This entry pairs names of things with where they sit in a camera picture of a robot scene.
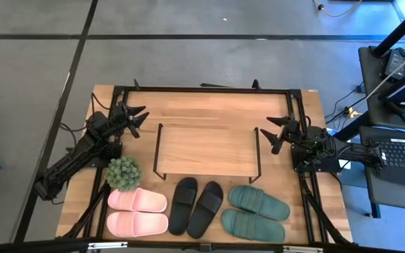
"black slide sandal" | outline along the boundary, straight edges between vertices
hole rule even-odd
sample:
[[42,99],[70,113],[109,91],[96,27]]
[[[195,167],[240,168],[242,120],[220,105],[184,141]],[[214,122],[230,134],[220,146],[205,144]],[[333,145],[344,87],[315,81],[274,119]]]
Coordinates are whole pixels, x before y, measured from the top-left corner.
[[184,178],[177,183],[168,223],[168,231],[172,235],[182,235],[186,231],[197,191],[198,182],[194,178]]
[[196,202],[195,211],[191,215],[187,226],[187,233],[195,239],[199,239],[209,227],[215,214],[217,214],[223,202],[223,190],[214,181],[209,182]]

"black keyboard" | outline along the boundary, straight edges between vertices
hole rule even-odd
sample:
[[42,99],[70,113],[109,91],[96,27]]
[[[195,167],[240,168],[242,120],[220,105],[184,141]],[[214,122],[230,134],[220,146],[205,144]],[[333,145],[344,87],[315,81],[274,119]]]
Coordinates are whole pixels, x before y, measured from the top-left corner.
[[379,145],[382,155],[380,178],[405,185],[405,139],[373,138],[371,142]]

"gray floor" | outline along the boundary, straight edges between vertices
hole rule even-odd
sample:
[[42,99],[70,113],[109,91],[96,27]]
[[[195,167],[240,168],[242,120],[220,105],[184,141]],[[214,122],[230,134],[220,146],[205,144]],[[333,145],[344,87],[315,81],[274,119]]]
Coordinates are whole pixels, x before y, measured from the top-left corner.
[[[90,3],[0,0],[0,33],[80,33]],[[351,4],[326,6],[338,13]],[[366,3],[354,13],[332,19],[318,14],[306,0],[106,0],[96,9],[90,33],[373,35],[388,34],[398,24],[389,3]],[[357,49],[371,44],[375,41],[88,41],[63,121],[71,127],[82,125],[94,84],[131,85],[133,78],[149,86],[207,82],[248,87],[258,79],[263,87],[318,89],[327,114],[337,99],[360,84]],[[76,41],[0,41],[0,160],[5,164],[0,170],[0,242],[11,238],[76,45]],[[354,94],[340,106],[360,97]],[[51,160],[70,145],[68,133],[60,132]],[[360,216],[358,209],[369,212],[368,198],[351,191],[345,202],[350,203],[354,240],[405,249],[405,239],[395,233],[366,232],[376,231],[377,221]],[[27,239],[52,238],[59,215],[60,206],[39,202]],[[379,222],[392,223],[395,217],[397,213],[384,214]],[[402,222],[398,228],[388,226],[392,228],[405,233]]]

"green slide sandal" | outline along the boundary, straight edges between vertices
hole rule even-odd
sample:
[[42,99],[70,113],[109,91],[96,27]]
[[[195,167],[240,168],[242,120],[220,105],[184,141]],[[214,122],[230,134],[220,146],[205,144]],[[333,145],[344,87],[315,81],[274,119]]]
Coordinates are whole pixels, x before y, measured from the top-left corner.
[[224,230],[238,238],[282,243],[285,229],[279,223],[240,210],[227,209],[221,216]]
[[286,203],[252,186],[236,186],[232,188],[228,199],[234,207],[270,219],[285,221],[290,216],[290,208]]

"pink slide sandal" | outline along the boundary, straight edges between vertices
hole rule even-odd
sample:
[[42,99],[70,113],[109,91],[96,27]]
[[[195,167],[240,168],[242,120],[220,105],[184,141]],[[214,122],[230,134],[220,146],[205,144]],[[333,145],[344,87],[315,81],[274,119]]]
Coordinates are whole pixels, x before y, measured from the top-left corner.
[[164,214],[115,212],[107,218],[107,227],[119,238],[158,235],[167,231],[168,218]]
[[131,192],[114,190],[109,195],[108,204],[118,210],[163,212],[167,208],[167,198],[163,194],[142,188]]

